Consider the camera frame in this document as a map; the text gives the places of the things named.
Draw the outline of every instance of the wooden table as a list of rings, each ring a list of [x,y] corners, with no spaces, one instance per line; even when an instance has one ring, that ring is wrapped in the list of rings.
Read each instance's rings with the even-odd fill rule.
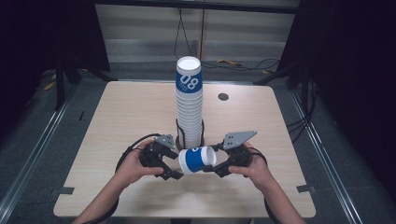
[[[229,99],[221,101],[220,93]],[[305,185],[274,92],[269,87],[205,84],[205,143],[224,134],[258,131],[249,140],[261,150],[270,170],[303,217],[316,213]],[[92,118],[74,164],[64,183],[75,188],[60,195],[54,208],[59,217],[76,217],[113,176],[122,152],[149,133],[177,136],[175,83],[110,82]],[[227,159],[218,153],[218,163]],[[178,161],[164,159],[174,170]],[[248,178],[196,173],[181,179],[144,176],[120,196],[114,217],[268,217],[262,194]]]

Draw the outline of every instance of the metal frame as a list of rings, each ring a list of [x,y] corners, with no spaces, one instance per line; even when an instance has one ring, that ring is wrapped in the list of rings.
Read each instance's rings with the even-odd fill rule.
[[[247,11],[247,12],[267,12],[280,14],[301,14],[315,13],[313,9],[301,9],[298,7],[272,7],[246,4],[227,4],[212,2],[195,2],[195,1],[174,1],[174,0],[93,0],[90,1],[99,5],[116,5],[116,6],[137,6],[137,7],[178,7],[178,8],[195,8],[195,9],[213,9],[226,11]]]
[[[0,224],[6,224],[9,217],[11,216],[15,205],[17,204],[19,198],[22,196],[23,191],[25,190],[31,176],[35,171],[35,168],[40,162],[40,159],[44,154],[51,137],[55,133],[58,124],[61,122],[61,119],[64,116],[64,112],[69,105],[69,102],[74,95],[77,87],[77,85],[71,86],[71,90],[69,91],[69,94],[65,99],[64,103],[60,105],[58,110],[53,113],[49,124],[42,133],[26,163],[20,170],[17,178],[8,188],[7,193],[3,196],[3,199],[0,202]]]
[[[302,101],[299,95],[295,91],[291,91],[291,97],[293,99],[294,104],[297,107],[297,111],[300,117],[303,119],[305,118],[304,109],[302,107]],[[334,189],[335,194],[340,201],[341,206],[346,213],[346,217],[351,224],[361,224],[363,223],[361,217],[359,216],[358,210],[353,203],[352,198],[350,197],[346,187],[344,186],[343,181],[341,180],[340,176],[338,175],[335,167],[332,165],[332,160],[330,159],[329,154],[327,154],[326,148],[323,146],[322,141],[319,138],[319,135],[314,127],[312,122],[306,124],[306,131],[309,135],[309,138],[314,145],[315,151],[318,153],[318,157],[320,162],[323,165],[323,168],[326,172],[327,177],[332,184],[332,188]]]

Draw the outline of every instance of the wrist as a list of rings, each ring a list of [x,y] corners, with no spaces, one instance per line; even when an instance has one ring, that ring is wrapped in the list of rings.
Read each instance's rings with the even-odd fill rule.
[[[115,189],[119,189],[119,190],[124,190],[124,189],[128,188],[129,185],[131,184],[130,182],[128,182],[128,180],[126,180],[119,173],[115,173],[113,175],[113,177],[111,178],[110,182]]]
[[[263,180],[260,184],[257,184],[256,187],[262,193],[268,192],[269,190],[276,188],[277,182],[273,176],[268,176]]]

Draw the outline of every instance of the black backdrop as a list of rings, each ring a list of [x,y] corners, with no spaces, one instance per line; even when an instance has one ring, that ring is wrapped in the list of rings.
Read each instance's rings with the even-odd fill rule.
[[[396,202],[396,3],[338,1],[314,78],[351,145]]]
[[[35,93],[41,74],[54,69],[61,55],[109,71],[94,4],[0,1],[0,32],[0,138]]]

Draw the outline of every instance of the stack of cups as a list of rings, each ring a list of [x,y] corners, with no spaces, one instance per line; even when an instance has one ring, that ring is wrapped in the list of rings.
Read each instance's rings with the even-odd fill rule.
[[[203,84],[201,62],[194,57],[177,61],[176,97],[178,139],[181,147],[201,145]]]

